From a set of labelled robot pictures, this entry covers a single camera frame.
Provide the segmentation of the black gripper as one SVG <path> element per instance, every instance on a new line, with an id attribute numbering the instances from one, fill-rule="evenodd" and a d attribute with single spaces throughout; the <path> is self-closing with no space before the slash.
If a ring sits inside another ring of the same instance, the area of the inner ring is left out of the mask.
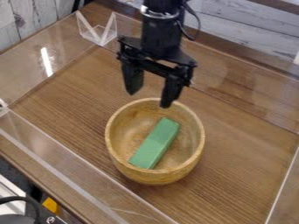
<path id="1" fill-rule="evenodd" d="M 184 12 L 143 15 L 140 38 L 119 36 L 117 59 L 125 91 L 133 95 L 144 85 L 144 71 L 165 78 L 160 107 L 167 109 L 179 99 L 183 86 L 191 85 L 197 62 L 183 52 L 181 39 L 193 40 L 183 29 Z"/>

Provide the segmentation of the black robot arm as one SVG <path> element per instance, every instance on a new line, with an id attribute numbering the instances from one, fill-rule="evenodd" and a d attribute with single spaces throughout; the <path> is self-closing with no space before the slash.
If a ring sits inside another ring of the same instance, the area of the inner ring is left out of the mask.
<path id="1" fill-rule="evenodd" d="M 141 38 L 119 36 L 117 59 L 125 91 L 133 95 L 144 85 L 144 71 L 164 78 L 160 107 L 169 108 L 191 85 L 197 62 L 181 50 L 181 38 L 195 40 L 183 29 L 184 12 L 195 17 L 189 0 L 144 0 Z"/>

